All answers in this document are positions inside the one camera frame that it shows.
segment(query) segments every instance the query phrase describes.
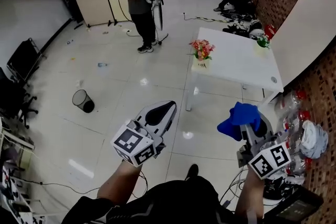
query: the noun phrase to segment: trash can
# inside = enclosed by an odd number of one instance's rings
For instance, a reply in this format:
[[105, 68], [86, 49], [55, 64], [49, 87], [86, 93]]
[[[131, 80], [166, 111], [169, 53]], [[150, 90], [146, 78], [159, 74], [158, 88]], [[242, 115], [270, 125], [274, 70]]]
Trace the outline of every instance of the trash can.
[[72, 103], [82, 109], [85, 113], [91, 113], [95, 107], [95, 103], [85, 90], [77, 91], [72, 97]]

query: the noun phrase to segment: white tile floor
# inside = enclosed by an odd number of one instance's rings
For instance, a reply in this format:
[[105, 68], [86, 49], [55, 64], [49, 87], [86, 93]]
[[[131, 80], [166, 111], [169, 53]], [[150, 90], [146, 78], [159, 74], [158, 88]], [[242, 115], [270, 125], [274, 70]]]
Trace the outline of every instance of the white tile floor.
[[[126, 28], [136, 35], [132, 23], [92, 27], [91, 31], [85, 26], [74, 30], [76, 24], [71, 23], [49, 47], [48, 59], [32, 79], [31, 90], [38, 96], [35, 104], [40, 111], [30, 119], [30, 135], [39, 157], [32, 159], [32, 177], [70, 185], [80, 192], [99, 187], [121, 161], [110, 140], [123, 122], [146, 105], [174, 100], [178, 111], [164, 136], [167, 148], [143, 168], [149, 187], [184, 179], [188, 168], [197, 163], [200, 175], [222, 195], [239, 170], [236, 151], [242, 143], [218, 133], [216, 127], [229, 116], [229, 109], [237, 101], [257, 104], [263, 91], [254, 87], [244, 90], [240, 83], [201, 77], [194, 109], [185, 111], [191, 68], [189, 42], [197, 37], [201, 26], [221, 30], [226, 25], [184, 21], [183, 12], [187, 18], [223, 19], [213, 12], [220, 1], [165, 0], [164, 31], [159, 36], [169, 33], [169, 37], [151, 54], [139, 54], [136, 49], [141, 46], [141, 38], [123, 32]], [[99, 68], [99, 62], [108, 66]], [[72, 104], [78, 80], [83, 81], [82, 88], [96, 104], [91, 114]], [[264, 112], [276, 125], [271, 106]], [[139, 196], [143, 191], [144, 182], [139, 179], [134, 194]], [[51, 195], [68, 208], [80, 197], [59, 186], [48, 186], [34, 194], [54, 206], [57, 203], [50, 200]], [[235, 208], [236, 201], [230, 209]]]

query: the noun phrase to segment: controller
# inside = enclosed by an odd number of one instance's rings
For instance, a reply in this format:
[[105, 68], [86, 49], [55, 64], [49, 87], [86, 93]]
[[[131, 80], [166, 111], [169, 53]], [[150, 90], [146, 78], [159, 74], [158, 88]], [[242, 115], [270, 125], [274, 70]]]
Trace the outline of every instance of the controller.
[[111, 145], [124, 160], [139, 167], [161, 153], [166, 146], [163, 135], [169, 130], [177, 112], [174, 101], [146, 106], [128, 124], [118, 130]]
[[260, 113], [260, 127], [252, 124], [240, 126], [246, 145], [237, 152], [239, 168], [249, 164], [260, 179], [265, 179], [291, 161], [285, 142], [274, 135], [268, 119]]

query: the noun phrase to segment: blue cloth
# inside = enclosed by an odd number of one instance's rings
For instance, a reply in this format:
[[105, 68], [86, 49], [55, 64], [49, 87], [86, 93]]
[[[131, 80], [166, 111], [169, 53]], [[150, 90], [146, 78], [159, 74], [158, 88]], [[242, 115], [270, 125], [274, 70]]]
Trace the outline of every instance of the blue cloth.
[[251, 124], [254, 131], [259, 129], [260, 114], [258, 108], [255, 105], [237, 102], [235, 107], [230, 109], [230, 118], [217, 126], [217, 130], [237, 141], [241, 141], [242, 134], [239, 126], [245, 124]]

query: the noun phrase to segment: black office chair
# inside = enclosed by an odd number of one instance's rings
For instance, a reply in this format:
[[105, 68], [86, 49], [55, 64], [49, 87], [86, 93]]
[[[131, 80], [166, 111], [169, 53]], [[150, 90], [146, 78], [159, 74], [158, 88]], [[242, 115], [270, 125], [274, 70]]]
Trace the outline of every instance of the black office chair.
[[28, 102], [25, 101], [26, 97], [30, 97], [30, 94], [18, 83], [8, 79], [0, 67], [0, 113], [8, 119], [17, 116], [21, 122], [24, 122], [25, 128], [29, 129], [27, 114], [29, 112], [38, 114], [37, 110], [29, 108], [32, 101], [37, 100], [37, 97], [31, 97]]

